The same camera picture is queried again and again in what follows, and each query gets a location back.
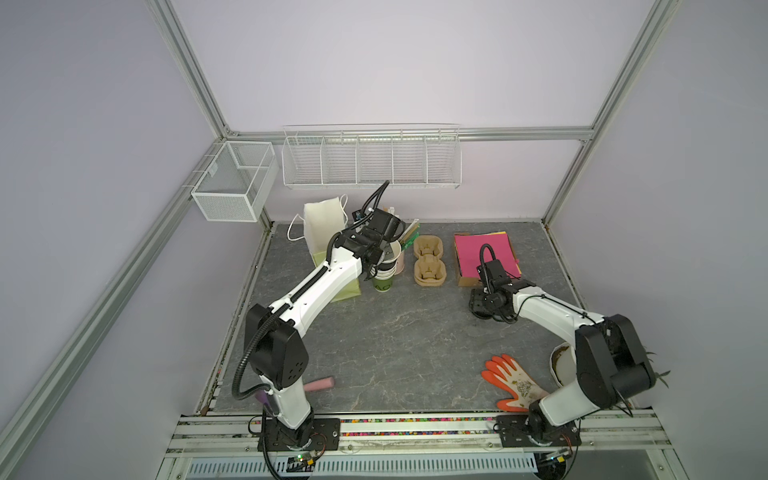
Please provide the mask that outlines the paper cups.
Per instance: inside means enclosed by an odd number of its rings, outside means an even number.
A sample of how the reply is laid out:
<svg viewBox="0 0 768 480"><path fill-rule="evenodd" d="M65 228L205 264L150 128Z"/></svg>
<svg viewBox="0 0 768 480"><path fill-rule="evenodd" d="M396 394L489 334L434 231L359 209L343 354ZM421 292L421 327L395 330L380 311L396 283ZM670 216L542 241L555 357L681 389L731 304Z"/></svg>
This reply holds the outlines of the paper cups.
<svg viewBox="0 0 768 480"><path fill-rule="evenodd" d="M391 289L401 254L400 242L395 240L384 248L381 261L371 268L373 287L377 292L385 293Z"/></svg>

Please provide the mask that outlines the green white paper bag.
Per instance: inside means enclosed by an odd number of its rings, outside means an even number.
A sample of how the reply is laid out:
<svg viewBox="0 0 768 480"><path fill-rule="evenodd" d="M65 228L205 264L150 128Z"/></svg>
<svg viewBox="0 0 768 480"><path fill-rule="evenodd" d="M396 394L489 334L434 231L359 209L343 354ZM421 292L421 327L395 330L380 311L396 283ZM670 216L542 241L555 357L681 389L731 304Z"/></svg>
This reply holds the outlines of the green white paper bag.
<svg viewBox="0 0 768 480"><path fill-rule="evenodd" d="M335 247L334 236L346 228L348 220L343 198L305 203L303 214L296 215L291 221L288 239L292 241L290 230L294 221L301 218L303 238L314 263L314 269L289 294L290 301L295 305L310 300L317 292L335 291L332 302L360 294L359 287L350 287L362 272L360 259L346 248Z"/></svg>

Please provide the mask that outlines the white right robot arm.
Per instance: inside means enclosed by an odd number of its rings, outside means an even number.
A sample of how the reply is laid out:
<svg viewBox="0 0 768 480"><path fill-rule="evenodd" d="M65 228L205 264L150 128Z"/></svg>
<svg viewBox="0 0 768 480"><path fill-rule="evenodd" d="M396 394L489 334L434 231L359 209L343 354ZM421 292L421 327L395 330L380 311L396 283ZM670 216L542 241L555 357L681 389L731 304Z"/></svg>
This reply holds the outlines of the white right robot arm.
<svg viewBox="0 0 768 480"><path fill-rule="evenodd" d="M565 438L576 420L600 410L619 406L629 413L630 398L661 379L627 317L580 309L531 281L513 278L488 243L480 248L477 271L482 285L470 297L476 317L505 323L530 320L560 337L571 358L573 374L558 377L559 387L551 393L507 354L485 364L483 378L509 395L498 408L522 415L519 429L534 444Z"/></svg>

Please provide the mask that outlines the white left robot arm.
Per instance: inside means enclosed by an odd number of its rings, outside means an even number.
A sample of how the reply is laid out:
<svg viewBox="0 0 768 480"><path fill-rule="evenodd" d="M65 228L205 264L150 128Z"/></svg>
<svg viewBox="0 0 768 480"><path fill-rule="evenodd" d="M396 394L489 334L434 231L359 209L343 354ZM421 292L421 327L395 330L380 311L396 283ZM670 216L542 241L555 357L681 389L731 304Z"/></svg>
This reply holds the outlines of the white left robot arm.
<svg viewBox="0 0 768 480"><path fill-rule="evenodd" d="M379 208L389 185L384 181L354 212L353 223L331 236L323 261L296 287L272 304L256 304L247 312L249 332L231 395L246 400L265 393L263 413L272 418L288 447L307 446L314 433L314 411L302 380L309 360L305 334L349 283L384 271L385 252L403 231L399 218Z"/></svg>

